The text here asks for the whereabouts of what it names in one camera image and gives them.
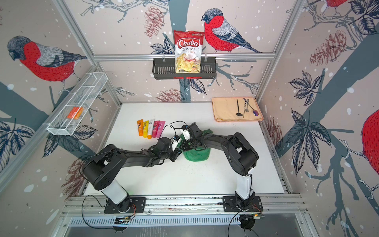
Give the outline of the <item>green microfibre cloth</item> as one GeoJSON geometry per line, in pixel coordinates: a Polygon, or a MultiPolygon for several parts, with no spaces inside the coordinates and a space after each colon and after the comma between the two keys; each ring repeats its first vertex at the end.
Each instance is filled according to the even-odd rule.
{"type": "Polygon", "coordinates": [[[186,130],[181,129],[182,134],[180,135],[181,144],[179,148],[184,154],[185,158],[190,162],[203,162],[209,158],[211,149],[205,148],[204,145],[197,145],[196,141],[192,138],[186,140],[189,134],[186,130]]]}

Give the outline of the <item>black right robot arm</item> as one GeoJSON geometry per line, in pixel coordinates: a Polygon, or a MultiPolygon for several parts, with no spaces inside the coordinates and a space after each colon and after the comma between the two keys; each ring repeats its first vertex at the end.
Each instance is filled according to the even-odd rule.
{"type": "Polygon", "coordinates": [[[236,196],[241,200],[248,200],[254,195],[252,173],[257,165],[259,155],[241,133],[217,135],[202,131],[196,123],[192,123],[182,126],[182,134],[184,136],[180,145],[182,151],[207,149],[223,151],[231,168],[238,174],[236,196]]]}

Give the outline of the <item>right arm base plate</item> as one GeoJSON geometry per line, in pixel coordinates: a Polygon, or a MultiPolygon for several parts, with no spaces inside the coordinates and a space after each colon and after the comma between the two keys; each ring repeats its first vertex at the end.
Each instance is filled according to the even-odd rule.
{"type": "Polygon", "coordinates": [[[223,196],[222,205],[224,212],[263,212],[262,201],[259,196],[252,195],[248,199],[242,199],[239,195],[223,196]]]}

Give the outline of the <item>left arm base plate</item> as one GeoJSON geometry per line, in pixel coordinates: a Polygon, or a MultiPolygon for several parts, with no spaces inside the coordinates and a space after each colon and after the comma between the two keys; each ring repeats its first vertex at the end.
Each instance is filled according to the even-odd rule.
{"type": "Polygon", "coordinates": [[[125,200],[119,204],[113,203],[111,199],[107,199],[107,204],[104,209],[105,214],[124,214],[124,213],[143,213],[146,205],[146,197],[131,197],[127,196],[125,200]]]}

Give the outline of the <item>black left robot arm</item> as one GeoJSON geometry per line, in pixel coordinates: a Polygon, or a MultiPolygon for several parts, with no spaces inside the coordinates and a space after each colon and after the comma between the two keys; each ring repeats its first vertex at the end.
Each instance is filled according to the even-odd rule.
{"type": "Polygon", "coordinates": [[[156,145],[140,151],[127,151],[110,144],[86,161],[82,172],[94,189],[101,191],[113,204],[119,205],[129,196],[116,181],[121,169],[158,166],[167,159],[174,162],[182,153],[178,148],[180,142],[178,135],[171,139],[162,137],[156,145]]]}

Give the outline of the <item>light pink toothpaste tube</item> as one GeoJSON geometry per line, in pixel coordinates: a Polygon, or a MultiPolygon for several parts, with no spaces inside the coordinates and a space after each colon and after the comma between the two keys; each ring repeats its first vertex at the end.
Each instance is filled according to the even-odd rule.
{"type": "Polygon", "coordinates": [[[156,138],[160,138],[165,127],[165,121],[160,120],[158,124],[156,138]]]}

